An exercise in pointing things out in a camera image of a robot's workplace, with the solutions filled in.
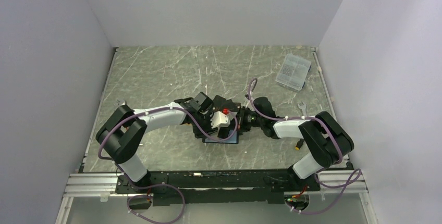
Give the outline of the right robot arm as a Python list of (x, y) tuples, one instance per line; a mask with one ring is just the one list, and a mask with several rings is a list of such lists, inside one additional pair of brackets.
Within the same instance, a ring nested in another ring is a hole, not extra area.
[(326, 111), (304, 119), (282, 119), (276, 116), (266, 97), (253, 102), (253, 109), (239, 111), (238, 131), (260, 128), (271, 139), (297, 138), (304, 140), (309, 152), (288, 169), (287, 183), (293, 190), (307, 184), (308, 177), (342, 160), (354, 149), (354, 142), (339, 123)]

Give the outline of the black leather card holder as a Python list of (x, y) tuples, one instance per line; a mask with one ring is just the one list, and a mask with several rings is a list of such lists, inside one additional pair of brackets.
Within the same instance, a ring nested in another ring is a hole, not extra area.
[(238, 138), (238, 134), (235, 133), (232, 137), (224, 140), (224, 141), (215, 141), (212, 139), (203, 139), (202, 140), (203, 143), (215, 143), (215, 144), (238, 144), (239, 143), (239, 138)]

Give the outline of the black card stack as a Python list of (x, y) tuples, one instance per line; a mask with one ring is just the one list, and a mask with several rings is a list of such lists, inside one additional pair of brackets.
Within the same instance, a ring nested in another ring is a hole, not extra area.
[(240, 103), (234, 102), (232, 99), (225, 99), (220, 95), (213, 98), (212, 110), (221, 112), (238, 112), (241, 107)]

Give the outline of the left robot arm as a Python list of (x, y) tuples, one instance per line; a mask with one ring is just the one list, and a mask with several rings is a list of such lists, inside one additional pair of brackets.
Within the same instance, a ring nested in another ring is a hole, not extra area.
[(142, 193), (151, 185), (151, 173), (137, 155), (144, 134), (162, 127), (189, 124), (195, 138), (203, 139), (215, 132), (210, 122), (212, 105), (212, 99), (203, 92), (151, 109), (135, 110), (123, 104), (101, 126), (95, 139), (129, 177), (129, 186)]

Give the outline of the single black card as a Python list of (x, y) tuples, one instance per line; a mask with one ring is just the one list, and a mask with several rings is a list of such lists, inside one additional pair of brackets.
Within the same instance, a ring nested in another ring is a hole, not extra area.
[(220, 127), (218, 130), (217, 137), (219, 139), (229, 139), (231, 135), (231, 127)]

